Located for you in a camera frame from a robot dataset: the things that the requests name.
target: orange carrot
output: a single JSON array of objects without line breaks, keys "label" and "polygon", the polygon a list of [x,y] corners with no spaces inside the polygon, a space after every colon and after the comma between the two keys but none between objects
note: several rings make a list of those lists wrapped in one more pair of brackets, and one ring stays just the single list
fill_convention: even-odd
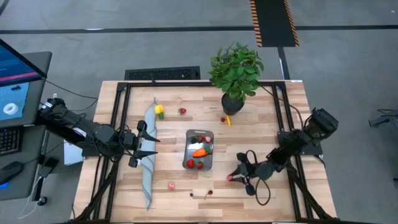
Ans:
[{"label": "orange carrot", "polygon": [[193,157],[202,157],[202,156],[205,156],[205,155],[207,155],[209,153],[210,153],[209,147],[200,148],[200,149],[197,149],[195,152],[193,152],[192,156]]}]

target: computer mouse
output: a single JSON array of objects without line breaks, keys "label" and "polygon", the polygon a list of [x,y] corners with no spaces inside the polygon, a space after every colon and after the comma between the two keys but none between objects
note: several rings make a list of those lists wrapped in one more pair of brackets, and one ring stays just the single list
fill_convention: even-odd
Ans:
[{"label": "computer mouse", "polygon": [[12,162],[0,169],[0,185],[12,180],[16,175],[22,172],[24,165],[20,162]]}]

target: wooden table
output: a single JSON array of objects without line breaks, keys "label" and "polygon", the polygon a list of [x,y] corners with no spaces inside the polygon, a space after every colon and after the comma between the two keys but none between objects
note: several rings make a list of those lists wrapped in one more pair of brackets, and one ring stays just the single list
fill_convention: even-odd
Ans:
[{"label": "wooden table", "polygon": [[[118,82],[105,81],[99,94],[94,120],[109,123]],[[303,83],[286,81],[290,104],[303,116],[310,114]],[[157,138],[155,171],[152,183],[152,206],[145,209],[142,192],[142,167],[133,169],[124,156],[119,165],[114,195],[112,222],[272,222],[294,221],[286,171],[274,173],[267,181],[271,188],[271,200],[262,207],[255,197],[248,196],[244,185],[227,182],[226,176],[235,170],[237,152],[251,149],[259,161],[278,147],[279,131],[273,97],[262,88],[256,96],[248,97],[243,109],[231,117],[232,127],[220,121],[223,116],[222,92],[213,86],[206,87],[133,87],[129,100],[126,124],[135,129],[137,121],[144,119],[144,112],[154,97],[165,108],[165,119],[156,121]],[[121,96],[118,118],[120,121],[124,96]],[[177,113],[186,108],[183,116]],[[292,110],[295,127],[300,127],[297,113]],[[285,127],[288,127],[285,113]],[[185,170],[182,167],[185,132],[188,129],[205,129],[215,134],[213,167],[207,172]],[[313,156],[302,156],[308,189],[318,203],[331,216],[336,216],[328,179],[322,163]],[[88,205],[93,187],[97,158],[84,161],[75,197],[75,211],[80,214]],[[175,190],[168,190],[173,181]],[[213,190],[213,195],[204,196]],[[298,191],[300,209],[305,217],[302,195]],[[264,185],[259,186],[261,201],[267,198]],[[100,217],[103,217],[107,194],[102,200]]]}]

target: computer monitor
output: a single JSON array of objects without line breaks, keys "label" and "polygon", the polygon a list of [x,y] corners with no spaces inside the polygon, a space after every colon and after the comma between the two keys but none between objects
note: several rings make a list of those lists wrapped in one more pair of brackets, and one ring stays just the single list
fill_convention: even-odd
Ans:
[{"label": "computer monitor", "polygon": [[47,75],[0,39],[0,86],[31,82]]}]

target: black floor mat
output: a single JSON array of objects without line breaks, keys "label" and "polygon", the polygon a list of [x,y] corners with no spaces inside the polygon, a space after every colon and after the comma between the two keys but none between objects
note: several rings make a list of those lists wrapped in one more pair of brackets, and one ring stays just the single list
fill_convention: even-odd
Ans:
[{"label": "black floor mat", "polygon": [[199,80],[199,66],[126,70],[125,80]]},{"label": "black floor mat", "polygon": [[287,0],[250,0],[259,47],[298,47],[299,40]]}]

